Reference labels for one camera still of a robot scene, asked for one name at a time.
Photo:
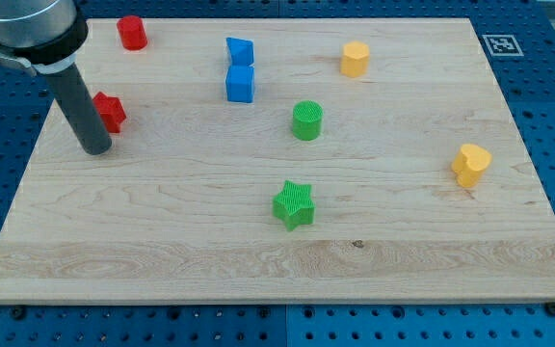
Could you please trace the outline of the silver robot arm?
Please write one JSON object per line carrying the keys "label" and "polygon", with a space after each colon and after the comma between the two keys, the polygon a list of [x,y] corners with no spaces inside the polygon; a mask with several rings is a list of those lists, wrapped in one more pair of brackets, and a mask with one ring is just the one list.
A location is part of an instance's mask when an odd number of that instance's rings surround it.
{"label": "silver robot arm", "polygon": [[42,76],[85,152],[112,140],[75,63],[89,27],[73,0],[0,0],[0,65]]}

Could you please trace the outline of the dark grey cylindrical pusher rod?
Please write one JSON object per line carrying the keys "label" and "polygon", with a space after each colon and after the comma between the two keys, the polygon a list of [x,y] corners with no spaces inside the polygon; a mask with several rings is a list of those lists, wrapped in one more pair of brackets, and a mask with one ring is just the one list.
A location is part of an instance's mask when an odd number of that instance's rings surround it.
{"label": "dark grey cylindrical pusher rod", "polygon": [[99,155],[112,146],[112,140],[76,64],[55,73],[44,74],[81,148],[89,155]]}

